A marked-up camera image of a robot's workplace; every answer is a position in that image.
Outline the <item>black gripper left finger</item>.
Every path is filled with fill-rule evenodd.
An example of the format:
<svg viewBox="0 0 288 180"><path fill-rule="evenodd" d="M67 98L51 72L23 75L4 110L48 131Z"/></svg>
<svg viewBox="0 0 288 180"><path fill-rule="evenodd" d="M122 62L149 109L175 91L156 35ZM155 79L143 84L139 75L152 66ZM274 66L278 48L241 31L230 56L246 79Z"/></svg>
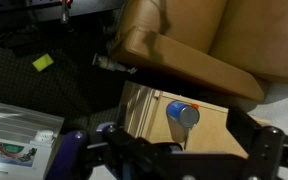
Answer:
<svg viewBox="0 0 288 180"><path fill-rule="evenodd" d="M150 143L116 125L105 129L105 141L122 180L171 180L171 153L182 151L178 143Z"/></svg>

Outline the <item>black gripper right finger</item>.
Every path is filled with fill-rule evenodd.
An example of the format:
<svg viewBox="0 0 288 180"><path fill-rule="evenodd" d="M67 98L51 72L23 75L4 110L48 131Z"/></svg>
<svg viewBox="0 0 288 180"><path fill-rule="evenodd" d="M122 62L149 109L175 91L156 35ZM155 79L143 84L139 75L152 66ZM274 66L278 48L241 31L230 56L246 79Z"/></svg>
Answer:
<svg viewBox="0 0 288 180"><path fill-rule="evenodd" d="M285 133L273 126L261 126L235 106L229 108L226 128L248 154L242 177L246 180L275 180Z"/></svg>

